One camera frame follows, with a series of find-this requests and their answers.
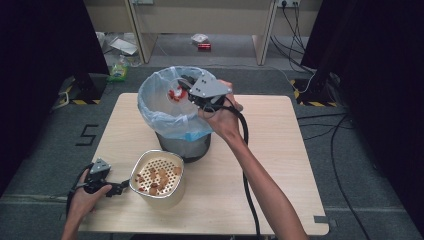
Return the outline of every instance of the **plastic bag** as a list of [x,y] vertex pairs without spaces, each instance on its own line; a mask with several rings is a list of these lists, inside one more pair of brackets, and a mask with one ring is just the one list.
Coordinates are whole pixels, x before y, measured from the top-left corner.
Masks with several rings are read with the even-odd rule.
[[153,73],[141,85],[138,108],[145,122],[162,137],[193,142],[213,132],[197,116],[197,106],[178,88],[178,78],[182,75],[197,79],[202,74],[216,79],[204,69],[176,66]]

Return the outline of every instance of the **black tape marking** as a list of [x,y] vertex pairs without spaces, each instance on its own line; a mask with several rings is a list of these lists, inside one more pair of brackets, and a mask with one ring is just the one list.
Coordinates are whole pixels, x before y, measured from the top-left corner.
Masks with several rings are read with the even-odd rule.
[[84,127],[84,130],[82,130],[80,137],[91,138],[90,143],[76,143],[75,146],[91,146],[91,145],[93,145],[94,139],[96,138],[97,135],[88,135],[88,134],[85,134],[85,131],[89,127],[98,127],[98,126],[99,126],[98,124],[86,124],[85,127]]

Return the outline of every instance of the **trash bin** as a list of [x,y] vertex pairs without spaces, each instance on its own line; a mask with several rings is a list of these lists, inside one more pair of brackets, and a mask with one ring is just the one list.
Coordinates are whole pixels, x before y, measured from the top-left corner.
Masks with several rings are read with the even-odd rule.
[[153,73],[138,91],[138,108],[145,122],[156,132],[162,150],[181,156],[186,163],[208,151],[213,130],[197,116],[197,106],[187,98],[178,79],[194,79],[210,72],[196,67],[175,66]]

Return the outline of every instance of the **wooden table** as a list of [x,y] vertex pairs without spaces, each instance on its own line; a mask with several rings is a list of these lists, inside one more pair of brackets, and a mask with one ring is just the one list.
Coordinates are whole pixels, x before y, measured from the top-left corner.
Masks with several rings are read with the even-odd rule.
[[[308,235],[325,235],[325,216],[292,103],[284,96],[238,95],[249,126],[249,146],[286,193]],[[107,180],[130,177],[140,156],[160,149],[155,132],[137,108],[137,93],[122,94],[109,119],[93,161],[102,157],[112,165]],[[103,198],[80,231],[254,235],[255,225],[242,182],[242,171],[225,142],[212,134],[208,153],[185,165],[185,194],[167,210],[150,207],[130,188],[121,196]],[[273,235],[252,193],[261,233]]]

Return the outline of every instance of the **white container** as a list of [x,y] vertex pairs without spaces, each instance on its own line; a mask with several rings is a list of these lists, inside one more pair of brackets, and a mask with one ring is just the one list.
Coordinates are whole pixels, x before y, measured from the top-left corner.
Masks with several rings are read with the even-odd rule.
[[[180,156],[171,152],[150,150],[145,152],[134,166],[130,187],[153,208],[168,209],[178,204],[184,195],[183,174],[184,161]],[[165,185],[160,184],[166,179],[168,181]],[[163,189],[154,187],[157,192],[152,194],[150,192],[152,184],[162,185]]]

